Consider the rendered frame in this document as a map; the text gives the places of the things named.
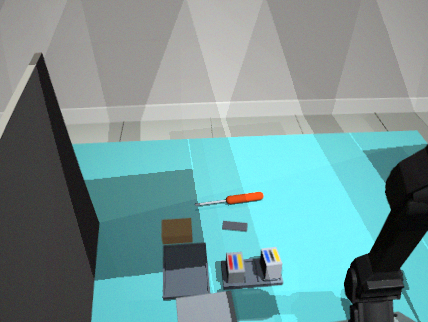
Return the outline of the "black flat panel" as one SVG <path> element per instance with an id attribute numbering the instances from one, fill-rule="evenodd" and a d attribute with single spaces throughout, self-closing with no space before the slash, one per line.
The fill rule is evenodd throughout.
<path id="1" fill-rule="evenodd" d="M 0 119 L 0 322 L 91 322 L 99 220 L 43 53 Z"/>

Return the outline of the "orange-handled screwdriver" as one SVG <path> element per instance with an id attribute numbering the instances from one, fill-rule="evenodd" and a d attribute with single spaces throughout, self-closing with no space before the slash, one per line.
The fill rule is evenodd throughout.
<path id="1" fill-rule="evenodd" d="M 262 192 L 254 192 L 254 193 L 246 193 L 246 194 L 228 196 L 226 198 L 226 200 L 197 203 L 197 204 L 195 204 L 195 206 L 221 203 L 221 202 L 227 202 L 227 204 L 237 204 L 237 203 L 258 201 L 258 200 L 262 200 L 263 198 L 264 198 L 264 194 Z"/>

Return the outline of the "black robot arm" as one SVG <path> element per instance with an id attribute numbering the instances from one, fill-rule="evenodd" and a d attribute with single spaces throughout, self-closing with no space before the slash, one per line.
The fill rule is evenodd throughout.
<path id="1" fill-rule="evenodd" d="M 393 300 L 404 287 L 400 267 L 428 231 L 428 144 L 391 170 L 385 194 L 391 210 L 383 228 L 345 276 L 351 322 L 394 322 Z"/>

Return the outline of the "grey flat bar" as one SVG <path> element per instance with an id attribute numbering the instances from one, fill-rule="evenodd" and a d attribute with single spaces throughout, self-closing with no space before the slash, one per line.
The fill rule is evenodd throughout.
<path id="1" fill-rule="evenodd" d="M 223 221 L 222 230 L 247 232 L 248 223 Z"/>

